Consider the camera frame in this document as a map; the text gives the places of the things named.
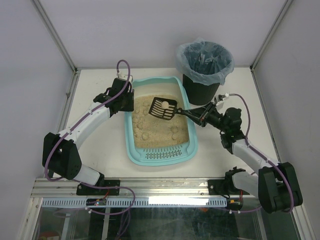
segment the white wall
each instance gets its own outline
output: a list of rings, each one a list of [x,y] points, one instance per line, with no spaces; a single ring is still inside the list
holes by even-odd
[[[30,0],[0,7],[0,239],[16,239],[71,70]]]
[[[282,161],[295,167],[320,238],[320,1],[296,0],[256,68]]]
[[[197,37],[254,61],[285,0],[40,0],[77,67],[174,67]]]

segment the sand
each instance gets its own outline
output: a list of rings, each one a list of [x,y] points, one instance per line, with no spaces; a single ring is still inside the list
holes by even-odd
[[[171,120],[163,120],[149,114],[154,97],[174,99],[178,102],[177,107],[182,107],[182,103],[175,96],[168,94],[135,98],[132,113],[134,145],[137,148],[164,148],[188,142],[185,116],[176,114]]]

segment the metal frame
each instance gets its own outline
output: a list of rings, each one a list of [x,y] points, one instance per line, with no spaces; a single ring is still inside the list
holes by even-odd
[[[260,229],[260,237],[262,240],[267,240],[267,234],[266,234],[266,229],[265,229],[265,224],[264,224],[264,220],[262,218],[262,214],[261,211],[257,211],[256,212],[256,224],[258,225],[259,229]]]
[[[272,37],[274,36],[278,26],[284,19],[288,9],[292,5],[294,0],[286,0],[284,3],[280,13],[276,17],[270,31],[268,32],[255,60],[252,63],[251,72],[253,76],[253,80],[257,89],[257,93],[262,105],[263,113],[268,125],[268,129],[272,138],[272,142],[276,151],[276,154],[279,158],[277,146],[275,144],[272,129],[270,128],[270,124],[268,121],[268,115],[265,110],[265,103],[263,97],[261,95],[261,91],[259,85],[256,81],[255,77],[255,68],[258,65],[261,57],[263,56],[268,44],[270,43]],[[64,46],[62,40],[60,39],[57,31],[55,30],[50,18],[48,17],[43,5],[41,4],[41,0],[31,0],[34,8],[38,12],[41,17],[44,25],[46,26],[48,32],[50,33],[53,41],[55,42],[57,48],[61,52],[65,61],[71,68],[73,72],[73,76],[70,82],[69,90],[66,93],[66,100],[64,104],[63,111],[61,113],[59,125],[57,127],[57,131],[61,131],[66,127],[69,113],[71,110],[73,97],[76,91],[77,83],[79,80],[80,69],[99,69],[99,68],[85,68],[81,67],[79,70],[75,66],[73,60],[71,59],[66,47]],[[188,197],[197,197],[197,198],[207,198],[208,193],[208,178],[120,178],[121,186],[130,187],[134,190],[137,197],[149,197],[149,196],[172,196],[172,195],[181,195]],[[43,202],[43,198],[79,198],[76,196],[77,191],[77,183],[68,180],[61,180],[57,182],[49,182],[44,178],[38,178],[35,183],[31,193],[30,201],[27,207],[27,212],[25,214],[23,225],[20,228],[18,239],[20,240],[30,240],[33,237],[35,228],[37,226],[38,216],[40,214],[40,206]],[[132,195],[127,190],[121,190],[120,196],[121,198],[131,198]],[[254,198],[250,195],[244,195],[244,198]],[[305,207],[302,205],[300,207],[296,207],[293,210],[293,220],[295,222],[295,226],[297,232],[299,232],[302,240],[311,240],[316,239],[315,234],[312,230],[308,215],[306,213]],[[259,216],[257,216],[257,223],[261,227],[263,224]]]
[[[269,45],[272,37],[274,36],[275,32],[277,31],[279,25],[281,24],[281,22],[283,21],[284,17],[286,16],[290,6],[292,5],[292,3],[294,2],[294,0],[286,0],[285,3],[283,4],[279,14],[276,16],[276,19],[271,27],[271,29],[269,30],[268,34],[266,35],[266,38],[264,39],[262,46],[260,47],[252,65],[251,68],[255,69],[260,58],[262,57],[262,55],[264,54],[267,46]]]
[[[49,34],[52,37],[52,40],[54,41],[54,43],[56,44],[57,48],[59,49],[59,51],[61,52],[63,58],[65,59],[65,61],[67,62],[67,64],[69,65],[69,67],[71,68],[71,70],[76,73],[77,72],[77,68],[74,64],[74,62],[72,61],[65,45],[63,44],[63,42],[61,41],[54,25],[52,24],[52,22],[50,21],[48,14],[45,10],[45,8],[42,6],[40,0],[31,0],[35,10],[37,11],[37,13],[39,14],[40,18],[42,19],[45,27],[47,28]]]
[[[29,200],[25,216],[23,218],[22,226],[19,229],[19,240],[31,240],[36,229],[40,208],[42,204],[42,197],[32,197]]]
[[[185,196],[193,198],[219,198],[220,195],[209,195],[208,180],[223,178],[109,178],[120,180],[121,187],[131,188],[137,198],[151,196]],[[83,198],[77,196],[78,183],[70,180],[51,182],[45,178],[37,178],[32,192],[32,198]],[[244,198],[254,198],[252,195],[244,195]],[[121,189],[119,196],[109,198],[132,198],[129,190]]]

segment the white table surface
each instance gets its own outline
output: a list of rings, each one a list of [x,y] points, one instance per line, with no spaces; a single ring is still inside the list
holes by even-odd
[[[182,75],[175,68],[132,69],[134,79],[155,76]],[[76,87],[67,125],[72,124],[98,94],[111,87],[116,77],[115,69],[82,70]],[[217,94],[238,93],[246,100],[251,114],[249,140],[265,154],[276,157],[267,123],[259,101],[257,90],[249,68],[235,68],[220,86]],[[230,97],[224,103],[224,113],[229,107],[242,109],[242,131],[245,133],[248,118],[240,98]],[[79,153],[82,163],[103,173],[106,178],[212,178],[223,177],[225,172],[237,166],[249,172],[252,170],[239,158],[222,147],[219,131],[210,125],[196,126],[198,151],[192,159],[168,166],[140,166],[127,155],[124,113],[119,112],[104,122],[81,146]]]

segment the cable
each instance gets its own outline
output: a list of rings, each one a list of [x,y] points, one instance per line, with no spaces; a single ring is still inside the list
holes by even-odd
[[[243,196],[244,196],[244,192],[242,191],[242,189],[240,189],[240,195],[239,195],[239,198],[237,199],[237,201],[242,201]]]
[[[116,237],[115,237],[116,240],[120,239],[121,236],[122,236],[123,234],[125,234],[125,232],[127,231],[128,227],[129,227],[129,225],[130,225],[130,221],[131,221],[131,213],[130,213],[130,211],[127,212],[127,215],[126,215],[124,221],[123,221],[123,216],[124,216],[124,213],[123,213],[122,216],[121,216],[120,227],[119,227],[119,230],[118,230],[118,232],[117,232],[117,234],[116,234]],[[123,230],[122,232],[120,232],[120,231],[122,230],[122,228],[124,227],[126,221],[127,221],[127,224],[126,224],[124,230]]]
[[[247,127],[247,130],[246,130],[246,133],[245,133],[245,143],[246,145],[248,146],[248,148],[250,148],[252,151],[254,151],[257,155],[259,155],[263,160],[265,160],[268,164],[270,164],[278,173],[279,175],[281,176],[281,178],[283,179],[283,182],[289,192],[289,197],[290,197],[290,208],[289,210],[284,210],[283,212],[285,213],[291,213],[292,210],[294,209],[294,196],[292,194],[292,190],[291,190],[291,187],[285,177],[285,175],[280,171],[280,169],[272,162],[270,161],[263,153],[261,153],[260,151],[258,151],[257,149],[255,149],[253,146],[251,146],[249,144],[249,140],[248,140],[248,134],[249,134],[249,130],[250,130],[250,126],[251,126],[251,116],[250,116],[250,112],[249,112],[249,108],[248,108],[248,105],[245,101],[245,99],[240,95],[240,94],[237,94],[237,93],[230,93],[229,96],[237,96],[239,97],[245,108],[246,108],[246,111],[247,111],[247,114],[248,114],[248,127]]]
[[[110,103],[111,101],[113,101],[114,99],[116,99],[117,97],[119,97],[126,89],[127,85],[129,84],[129,80],[130,80],[130,66],[129,66],[129,63],[126,61],[126,60],[120,60],[118,61],[117,65],[116,65],[116,71],[117,73],[119,73],[119,64],[121,62],[124,62],[126,65],[127,65],[127,69],[128,69],[128,77],[127,77],[127,80],[123,86],[123,88],[113,97],[111,97],[110,99],[108,99],[107,101],[99,104],[98,106],[96,106],[94,109],[92,109],[91,113],[93,113],[94,111],[98,110],[99,108],[105,106],[106,104]],[[71,128],[70,128],[70,133],[76,128],[78,127],[88,116],[90,115],[90,113],[86,113],[77,123],[75,123],[75,125],[73,125]],[[48,165],[49,165],[49,162],[51,160],[51,157],[53,156],[54,152],[56,151],[56,149],[58,148],[59,144],[68,136],[68,132],[65,133],[63,136],[60,137],[60,139],[57,141],[57,143],[53,146],[51,152],[49,153],[47,159],[46,159],[46,162],[45,162],[45,165],[44,165],[44,175],[45,175],[45,178],[50,181],[50,182],[56,182],[56,181],[59,181],[61,180],[63,177],[58,177],[56,179],[54,178],[51,178],[49,177],[48,175]],[[91,212],[93,213],[97,213],[97,214],[100,214],[100,215],[118,215],[118,214],[123,214],[125,213],[126,211],[128,211],[135,203],[135,200],[136,200],[136,195],[135,195],[135,192],[129,188],[129,187],[125,187],[125,186],[93,186],[93,185],[90,185],[90,184],[87,184],[87,183],[84,183],[84,182],[81,182],[81,184],[87,186],[87,187],[90,187],[90,188],[94,188],[94,189],[126,189],[126,190],[129,190],[130,192],[132,192],[132,195],[133,195],[133,200],[132,200],[132,203],[130,204],[130,206],[128,208],[126,208],[125,210],[123,211],[120,211],[120,212],[115,212],[115,213],[102,213],[102,212],[98,212],[98,211],[95,211],[95,210],[92,210],[91,208],[87,208],[87,209],[90,209]]]
[[[108,189],[108,191],[106,192],[106,194],[104,195],[103,199],[105,199],[108,195],[109,195],[110,190]]]
[[[130,93],[132,93],[132,84],[131,82],[129,82],[129,90],[128,90]]]
[[[95,214],[100,214],[100,215],[104,215],[104,216],[111,216],[111,215],[119,215],[119,214],[123,214],[127,211],[130,210],[130,208],[135,204],[135,201],[136,201],[136,194],[135,192],[129,188],[129,187],[126,187],[126,186],[93,186],[93,185],[90,185],[90,184],[87,184],[85,182],[81,182],[82,185],[84,186],[87,186],[89,188],[93,188],[93,189],[126,189],[126,190],[129,190],[132,195],[133,195],[133,200],[131,202],[131,204],[125,209],[125,210],[122,210],[122,211],[119,211],[119,212],[115,212],[115,213],[103,213],[103,212],[98,212],[98,211],[95,211],[93,210],[92,208],[89,208],[87,207],[87,209],[89,209],[91,212],[95,213]]]
[[[99,104],[98,106],[96,106],[94,109],[92,109],[91,113],[93,113],[94,111],[96,111],[97,109],[101,108],[102,106],[110,103],[111,101],[113,101],[114,99],[116,99],[117,97],[119,97],[123,92],[124,90],[126,89],[128,83],[129,83],[129,80],[130,80],[130,66],[129,66],[129,63],[126,61],[126,60],[120,60],[118,61],[118,63],[116,64],[116,71],[117,73],[119,73],[119,64],[121,62],[124,62],[126,65],[127,65],[127,68],[128,68],[128,78],[123,86],[123,88],[113,97],[111,97],[110,99],[108,99],[107,101]],[[77,123],[75,123],[75,125],[73,125],[73,127],[70,128],[70,133],[76,128],[78,127],[88,116],[90,115],[90,113],[86,113]],[[59,146],[59,144],[68,136],[68,132],[66,132],[62,137],[60,137],[60,139],[58,140],[58,142],[53,146],[53,148],[51,149],[47,159],[46,159],[46,162],[45,162],[45,165],[44,165],[44,175],[45,175],[45,178],[50,181],[50,182],[55,182],[55,181],[59,181],[61,180],[63,177],[58,177],[56,179],[54,178],[51,178],[49,177],[48,175],[48,166],[49,166],[49,162],[54,154],[54,152],[56,151],[57,147]]]
[[[245,211],[236,211],[236,210],[230,210],[230,209],[225,209],[225,208],[218,208],[220,210],[226,211],[226,212],[231,212],[231,213],[235,213],[235,214],[249,214],[249,213],[253,213],[256,212],[258,210],[260,210],[262,208],[262,206],[258,206],[257,208],[251,209],[251,210],[245,210]]]
[[[108,87],[108,88],[105,90],[104,94],[108,94],[110,89],[111,89],[111,87]]]

